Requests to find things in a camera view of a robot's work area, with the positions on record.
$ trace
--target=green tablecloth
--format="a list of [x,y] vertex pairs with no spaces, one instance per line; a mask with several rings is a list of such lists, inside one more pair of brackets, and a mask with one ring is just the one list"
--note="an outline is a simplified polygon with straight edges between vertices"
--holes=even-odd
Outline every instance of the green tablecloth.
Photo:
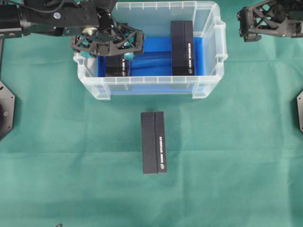
[[[301,227],[303,39],[244,43],[226,22],[225,76],[204,100],[97,101],[77,78],[69,38],[6,40],[2,81],[16,95],[0,142],[2,227]],[[140,112],[163,110],[168,174],[143,175]]]

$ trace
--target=clear plastic bin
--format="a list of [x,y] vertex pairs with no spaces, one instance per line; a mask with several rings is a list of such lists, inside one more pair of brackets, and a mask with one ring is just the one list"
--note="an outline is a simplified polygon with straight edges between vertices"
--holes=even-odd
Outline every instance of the clear plastic bin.
[[219,5],[212,1],[119,2],[116,21],[143,30],[147,37],[170,36],[172,20],[192,20],[194,37],[203,39],[204,72],[198,76],[98,77],[98,59],[74,55],[78,77],[98,100],[111,95],[192,94],[206,98],[224,75],[227,59],[225,23]]

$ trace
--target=black box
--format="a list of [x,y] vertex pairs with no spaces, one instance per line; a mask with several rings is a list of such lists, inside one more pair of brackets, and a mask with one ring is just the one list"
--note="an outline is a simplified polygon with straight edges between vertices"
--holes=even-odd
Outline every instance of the black box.
[[129,77],[130,62],[123,55],[106,57],[106,77]]
[[141,113],[143,173],[166,173],[164,112]]
[[171,22],[171,58],[173,76],[195,75],[192,21]]

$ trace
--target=black metal bracket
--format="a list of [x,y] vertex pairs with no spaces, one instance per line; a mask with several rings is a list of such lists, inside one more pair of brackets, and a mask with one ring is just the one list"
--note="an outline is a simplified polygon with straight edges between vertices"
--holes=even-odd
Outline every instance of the black metal bracket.
[[0,139],[13,129],[15,96],[0,81]]
[[300,130],[303,132],[303,92],[297,97]]

